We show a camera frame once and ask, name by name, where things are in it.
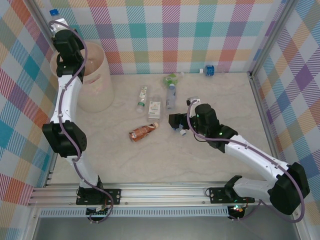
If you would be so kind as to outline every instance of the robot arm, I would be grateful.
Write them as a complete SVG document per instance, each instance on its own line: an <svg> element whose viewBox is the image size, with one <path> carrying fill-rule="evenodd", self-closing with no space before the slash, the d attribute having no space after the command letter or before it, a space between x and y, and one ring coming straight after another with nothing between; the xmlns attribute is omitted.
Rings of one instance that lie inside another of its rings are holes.
<svg viewBox="0 0 320 240"><path fill-rule="evenodd" d="M67 25L64 18L58 19L57 21ZM80 182L78 200L81 199L87 204L92 205L105 202L106 196L101 191L92 187L95 186L103 190L99 176L86 159L85 150L87 148L87 137L75 123L77 100L82 87L85 68L82 68L77 76L75 76L75 74L81 69L84 62L84 58L80 52L80 50L84 48L84 45L79 38L66 27L57 23L52 24L51 27L54 33L54 37L52 38L53 45L59 52L56 59L56 74L58 76L59 88L53 116L50 123L42 126L42 132L53 151L66 159L72 167L91 184L90 186L83 180ZM76 147L62 131L62 127L79 148L79 159Z"/></svg>
<svg viewBox="0 0 320 240"><path fill-rule="evenodd" d="M301 203L301 200L291 180L278 167L281 166L293 177L301 190L303 198L310 192L304 168L296 162L289 165L284 161L267 155L247 142L229 126L220 124L215 110L209 104L201 104L198 97L189 98L187 105L189 106L190 104L189 116L187 113L171 114L169 116L171 127L178 128L179 125L182 125L183 129L190 129L187 119L189 118L190 125L197 134L210 139L218 139L215 141L207 140L211 147L243 161L259 172L265 179L251 180L240 175L234 176L224 186L225 194L230 200L232 201L239 197L260 199L271 202L280 212L291 215ZM272 164L263 156L269 157L277 165Z"/></svg>

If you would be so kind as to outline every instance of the marble surface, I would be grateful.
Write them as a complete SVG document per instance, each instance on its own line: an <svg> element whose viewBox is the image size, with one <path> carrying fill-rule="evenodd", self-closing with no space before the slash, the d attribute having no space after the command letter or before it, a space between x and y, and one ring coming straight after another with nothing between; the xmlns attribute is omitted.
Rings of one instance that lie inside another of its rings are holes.
<svg viewBox="0 0 320 240"><path fill-rule="evenodd" d="M87 160L104 183L228 181L234 175L261 179L250 166L197 142L188 131L182 137L168 123L162 109L160 126L146 138L131 142L128 133L148 124L147 111L136 112L140 85L148 95L165 101L162 77L166 74L113 75L115 98L99 113L77 109L76 124L87 136ZM220 123L238 131L270 154L267 138L246 73L221 73L214 77L186 74L177 85L175 113L186 113L186 99L198 96L215 109ZM58 157L51 183L78 183L69 163Z"/></svg>

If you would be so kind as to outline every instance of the plaid wall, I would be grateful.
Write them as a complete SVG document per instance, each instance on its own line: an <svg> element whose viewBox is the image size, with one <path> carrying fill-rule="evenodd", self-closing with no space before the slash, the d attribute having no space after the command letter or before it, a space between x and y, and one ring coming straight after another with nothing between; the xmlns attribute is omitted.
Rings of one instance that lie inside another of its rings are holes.
<svg viewBox="0 0 320 240"><path fill-rule="evenodd" d="M42 124L54 110L52 49L23 0L0 0L0 240L15 240L52 150Z"/></svg>
<svg viewBox="0 0 320 240"><path fill-rule="evenodd" d="M247 72L280 0L37 0L102 45L112 74Z"/></svg>
<svg viewBox="0 0 320 240"><path fill-rule="evenodd" d="M252 71L254 66L256 65L257 59L258 59L262 49L264 49L272 30L276 26L276 22L279 19L279 17L281 16L281 13L282 13L287 1L288 0L281 0L281 3L279 4L279 7L278 7L278 9L276 10L276 12L274 14L274 16L272 18L272 21L271 21L267 31L264 34L264 37L263 37L263 39L262 39L262 41L261 41L261 43L259 45L259 48L258 48L258 50L256 51L256 53L254 55L254 58L253 58L253 61L252 61L251 65L250 65L249 71Z"/></svg>
<svg viewBox="0 0 320 240"><path fill-rule="evenodd" d="M306 171L320 237L320 0L299 1L256 77L280 158Z"/></svg>

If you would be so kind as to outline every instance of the trash bin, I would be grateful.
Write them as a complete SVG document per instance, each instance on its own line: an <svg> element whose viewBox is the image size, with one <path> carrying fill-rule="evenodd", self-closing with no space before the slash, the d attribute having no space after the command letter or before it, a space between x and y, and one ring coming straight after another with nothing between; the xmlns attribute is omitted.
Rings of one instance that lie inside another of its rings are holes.
<svg viewBox="0 0 320 240"><path fill-rule="evenodd" d="M104 50L93 42L86 41L85 44L88 57L77 104L86 112L97 113L111 105L115 94ZM57 76L57 55L58 52L55 52L50 61L51 72L55 76Z"/></svg>

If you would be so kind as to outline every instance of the small bottle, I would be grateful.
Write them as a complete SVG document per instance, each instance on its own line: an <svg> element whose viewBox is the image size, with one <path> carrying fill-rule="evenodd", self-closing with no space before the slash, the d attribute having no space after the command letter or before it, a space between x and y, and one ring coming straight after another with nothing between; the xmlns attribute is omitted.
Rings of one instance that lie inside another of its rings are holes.
<svg viewBox="0 0 320 240"><path fill-rule="evenodd" d="M147 89L148 89L147 86L142 86L140 88L140 93L139 93L139 97L138 97L138 104L135 109L140 114L143 113L145 110L145 105L147 102Z"/></svg>
<svg viewBox="0 0 320 240"><path fill-rule="evenodd" d="M62 16L60 16L59 11L57 9L51 9L49 12L52 17L52 20L68 25L66 20ZM52 35L55 35L58 31L63 29L67 28L58 23L54 23L50 27Z"/></svg>
<svg viewBox="0 0 320 240"><path fill-rule="evenodd" d="M184 126L181 124L179 125L179 128L174 128L175 131L179 132L181 136L185 136L187 134L186 130L183 129Z"/></svg>
<svg viewBox="0 0 320 240"><path fill-rule="evenodd" d="M131 132L129 132L129 137L133 142L137 142L140 139L145 138L148 136L149 133L156 130L159 127L159 124L157 122L154 122L150 125L141 126Z"/></svg>
<svg viewBox="0 0 320 240"><path fill-rule="evenodd" d="M161 116L161 98L154 96L149 100L148 122L160 122Z"/></svg>
<svg viewBox="0 0 320 240"><path fill-rule="evenodd" d="M174 109L176 105L176 86L171 83L166 90L166 101L165 107L166 109Z"/></svg>
<svg viewBox="0 0 320 240"><path fill-rule="evenodd" d="M49 12L52 17L52 20L57 20L61 18L58 9L51 9Z"/></svg>
<svg viewBox="0 0 320 240"><path fill-rule="evenodd" d="M199 69L200 74L205 74L206 76L213 76L215 74L215 67L213 65L206 65L203 68Z"/></svg>
<svg viewBox="0 0 320 240"><path fill-rule="evenodd" d="M171 73L170 75L168 76L165 76L163 78L163 83L165 86L169 87L170 84L174 84L174 85L177 85L178 83L178 80L183 78L185 76L185 73L184 72L180 72L180 73Z"/></svg>

